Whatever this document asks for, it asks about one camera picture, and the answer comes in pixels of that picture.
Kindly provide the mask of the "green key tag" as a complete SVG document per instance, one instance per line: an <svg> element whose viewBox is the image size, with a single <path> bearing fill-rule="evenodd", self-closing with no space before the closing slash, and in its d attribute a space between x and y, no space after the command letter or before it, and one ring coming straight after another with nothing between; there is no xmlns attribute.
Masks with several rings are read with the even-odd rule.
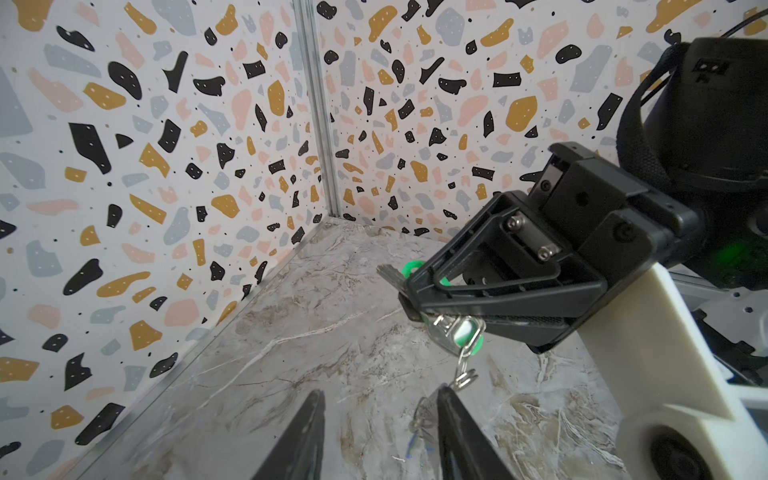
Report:
<svg viewBox="0 0 768 480"><path fill-rule="evenodd" d="M439 346L455 356L463 354L464 358L476 354L483 346L483 334L477 334L478 323L472 317L454 317L419 313L400 296L403 309L407 310L409 319L426 326L428 335Z"/></svg>

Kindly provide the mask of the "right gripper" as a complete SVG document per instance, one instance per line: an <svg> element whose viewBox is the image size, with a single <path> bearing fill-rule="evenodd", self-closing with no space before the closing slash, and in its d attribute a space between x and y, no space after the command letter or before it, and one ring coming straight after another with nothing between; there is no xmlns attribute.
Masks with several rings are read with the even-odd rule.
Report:
<svg viewBox="0 0 768 480"><path fill-rule="evenodd" d="M554 143L529 195L498 194L406 280L398 298L431 315L582 315L608 282L699 249L692 208L576 142ZM544 353L580 323L487 318L485 332Z"/></svg>

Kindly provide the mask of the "small silver key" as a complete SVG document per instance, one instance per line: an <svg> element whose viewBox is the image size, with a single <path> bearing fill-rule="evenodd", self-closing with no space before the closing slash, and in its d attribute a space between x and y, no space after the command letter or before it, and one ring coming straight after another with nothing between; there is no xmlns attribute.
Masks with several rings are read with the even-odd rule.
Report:
<svg viewBox="0 0 768 480"><path fill-rule="evenodd" d="M376 272L387 283L400 292L406 291L406 278L402 272L390 264L382 264L376 267Z"/></svg>

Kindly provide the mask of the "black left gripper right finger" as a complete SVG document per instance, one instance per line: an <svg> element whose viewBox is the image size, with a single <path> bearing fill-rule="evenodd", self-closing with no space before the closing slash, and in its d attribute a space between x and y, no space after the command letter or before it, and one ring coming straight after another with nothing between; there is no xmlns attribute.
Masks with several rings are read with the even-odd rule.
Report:
<svg viewBox="0 0 768 480"><path fill-rule="evenodd" d="M443 479L513 480L494 447L455 391L437 390L437 449Z"/></svg>

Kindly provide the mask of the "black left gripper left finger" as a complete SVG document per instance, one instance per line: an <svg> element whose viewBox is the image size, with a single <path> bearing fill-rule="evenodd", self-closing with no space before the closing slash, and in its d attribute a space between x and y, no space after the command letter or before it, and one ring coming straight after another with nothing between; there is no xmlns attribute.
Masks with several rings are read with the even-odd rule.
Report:
<svg viewBox="0 0 768 480"><path fill-rule="evenodd" d="M325 407L324 392L312 390L252 479L320 479L324 455Z"/></svg>

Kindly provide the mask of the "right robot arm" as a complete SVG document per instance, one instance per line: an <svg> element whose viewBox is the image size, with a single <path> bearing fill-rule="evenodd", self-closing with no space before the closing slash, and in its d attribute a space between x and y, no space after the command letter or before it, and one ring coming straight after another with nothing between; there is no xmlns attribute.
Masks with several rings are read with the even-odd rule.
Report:
<svg viewBox="0 0 768 480"><path fill-rule="evenodd" d="M656 264L767 286L767 44L669 47L628 100L610 163L555 143L402 284L414 321L475 317L543 353Z"/></svg>

